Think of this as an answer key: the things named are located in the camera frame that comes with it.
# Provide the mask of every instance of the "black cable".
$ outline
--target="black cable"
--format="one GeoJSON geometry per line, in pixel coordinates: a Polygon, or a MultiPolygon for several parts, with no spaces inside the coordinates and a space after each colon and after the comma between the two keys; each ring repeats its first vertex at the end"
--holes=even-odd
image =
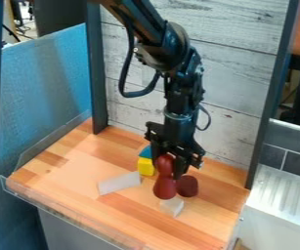
{"type": "Polygon", "coordinates": [[[196,128],[199,130],[199,131],[205,131],[205,130],[207,130],[209,127],[210,127],[210,125],[211,125],[211,123],[212,123],[212,118],[211,118],[211,114],[205,109],[205,107],[204,106],[202,106],[201,104],[199,105],[199,109],[201,110],[201,111],[203,111],[206,115],[207,115],[207,117],[208,117],[208,121],[207,121],[207,124],[206,124],[206,126],[204,127],[204,128],[199,128],[199,126],[198,125],[196,125],[196,128]]]}
{"type": "Polygon", "coordinates": [[[126,31],[127,31],[127,35],[128,35],[128,39],[129,39],[129,49],[127,52],[127,56],[124,62],[124,65],[122,67],[122,70],[120,72],[120,77],[119,77],[119,82],[118,82],[118,89],[119,89],[119,93],[120,95],[122,95],[124,98],[138,98],[141,96],[144,96],[150,92],[152,92],[156,86],[156,83],[160,77],[160,72],[157,70],[152,81],[150,82],[150,84],[143,90],[140,91],[134,91],[134,92],[125,92],[125,82],[126,82],[126,78],[127,78],[127,73],[129,71],[130,68],[130,64],[132,61],[132,57],[133,57],[133,50],[135,47],[135,40],[133,37],[133,27],[132,27],[132,23],[129,21],[128,17],[120,10],[113,8],[119,15],[120,17],[123,19],[125,27],[126,27],[126,31]]]}
{"type": "Polygon", "coordinates": [[[15,34],[9,27],[7,27],[5,24],[2,24],[2,27],[5,28],[9,32],[10,35],[14,36],[18,42],[21,42],[21,40],[19,39],[17,34],[15,34]]]}

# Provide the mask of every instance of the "wood plank wall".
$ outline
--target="wood plank wall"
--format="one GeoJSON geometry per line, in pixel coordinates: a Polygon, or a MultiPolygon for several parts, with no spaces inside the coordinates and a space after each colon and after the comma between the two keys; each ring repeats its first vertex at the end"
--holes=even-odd
{"type": "MultiPolygon", "coordinates": [[[[247,169],[279,46],[289,0],[152,0],[181,24],[205,65],[204,105],[211,128],[196,134],[208,156],[247,169]]],[[[109,122],[143,134],[162,121],[162,82],[143,98],[121,98],[116,85],[127,51],[124,27],[102,8],[109,122]]],[[[128,90],[144,87],[153,70],[133,60],[128,90]]]]}

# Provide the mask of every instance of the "clear plastic panel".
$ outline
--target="clear plastic panel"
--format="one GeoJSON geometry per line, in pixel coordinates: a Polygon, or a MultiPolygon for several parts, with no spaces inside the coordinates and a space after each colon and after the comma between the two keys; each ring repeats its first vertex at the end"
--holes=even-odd
{"type": "MultiPolygon", "coordinates": [[[[48,146],[55,143],[58,139],[70,132],[76,126],[80,125],[83,121],[90,117],[90,114],[90,110],[87,110],[84,113],[76,116],[64,126],[39,141],[36,145],[24,151],[20,155],[18,164],[13,172],[19,170],[33,157],[45,150],[48,146]]],[[[117,229],[107,227],[106,225],[94,221],[92,218],[88,218],[77,213],[76,211],[72,211],[71,209],[64,207],[62,204],[56,203],[52,198],[43,196],[37,191],[25,187],[14,180],[0,176],[0,182],[2,189],[14,197],[17,197],[69,224],[72,224],[79,229],[83,229],[88,233],[116,246],[117,248],[149,249],[147,246],[145,246],[144,242],[132,238],[117,229]]]]}
{"type": "Polygon", "coordinates": [[[72,224],[79,229],[83,229],[120,249],[149,249],[143,242],[72,211],[62,206],[62,204],[56,203],[51,198],[24,187],[11,179],[0,176],[0,182],[2,189],[14,197],[72,224]]]}

